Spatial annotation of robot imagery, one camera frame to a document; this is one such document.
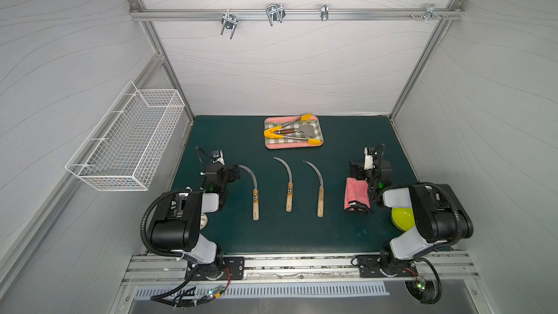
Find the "pink rag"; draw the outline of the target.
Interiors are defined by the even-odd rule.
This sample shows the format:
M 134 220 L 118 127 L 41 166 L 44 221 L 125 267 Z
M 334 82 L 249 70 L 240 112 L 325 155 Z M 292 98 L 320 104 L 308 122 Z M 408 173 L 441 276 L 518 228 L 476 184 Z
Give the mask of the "pink rag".
M 365 180 L 348 177 L 344 194 L 344 210 L 346 212 L 369 213 L 371 203 L 368 189 L 369 185 Z

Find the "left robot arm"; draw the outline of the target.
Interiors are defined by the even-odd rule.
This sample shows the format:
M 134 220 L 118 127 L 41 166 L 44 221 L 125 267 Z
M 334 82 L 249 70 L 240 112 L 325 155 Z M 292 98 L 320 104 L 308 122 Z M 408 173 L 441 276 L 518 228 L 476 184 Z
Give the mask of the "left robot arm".
M 227 185 L 240 179 L 237 164 L 210 164 L 198 190 L 189 188 L 162 193 L 146 209 L 140 223 L 140 238 L 152 254 L 177 257 L 197 267 L 209 280 L 225 270 L 222 248 L 201 234 L 202 215 L 223 209 Z

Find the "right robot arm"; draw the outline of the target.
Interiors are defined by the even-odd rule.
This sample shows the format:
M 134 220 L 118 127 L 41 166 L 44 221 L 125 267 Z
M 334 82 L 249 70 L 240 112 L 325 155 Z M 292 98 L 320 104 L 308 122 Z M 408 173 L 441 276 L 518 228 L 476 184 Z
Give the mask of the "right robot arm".
M 345 211 L 369 213 L 376 205 L 392 212 L 409 209 L 414 219 L 408 230 L 383 245 L 378 256 L 357 256 L 359 267 L 370 272 L 378 268 L 386 277 L 395 277 L 418 258 L 472 237 L 474 225 L 448 184 L 393 186 L 391 178 L 389 162 L 349 163 Z

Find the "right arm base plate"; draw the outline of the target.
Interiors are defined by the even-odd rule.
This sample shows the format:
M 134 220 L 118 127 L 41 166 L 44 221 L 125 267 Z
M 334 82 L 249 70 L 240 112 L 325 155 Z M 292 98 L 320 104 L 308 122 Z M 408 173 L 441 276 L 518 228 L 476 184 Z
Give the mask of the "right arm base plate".
M 398 260 L 380 254 L 360 254 L 350 261 L 359 276 L 365 279 L 414 278 L 418 270 L 411 261 Z

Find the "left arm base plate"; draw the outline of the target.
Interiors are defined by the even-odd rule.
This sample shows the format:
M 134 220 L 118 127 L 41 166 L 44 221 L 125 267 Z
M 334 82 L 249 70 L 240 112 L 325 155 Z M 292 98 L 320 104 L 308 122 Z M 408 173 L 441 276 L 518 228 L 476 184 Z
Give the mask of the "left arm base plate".
M 228 281 L 244 279 L 244 257 L 218 257 L 213 263 L 189 265 L 185 280 L 190 281 Z

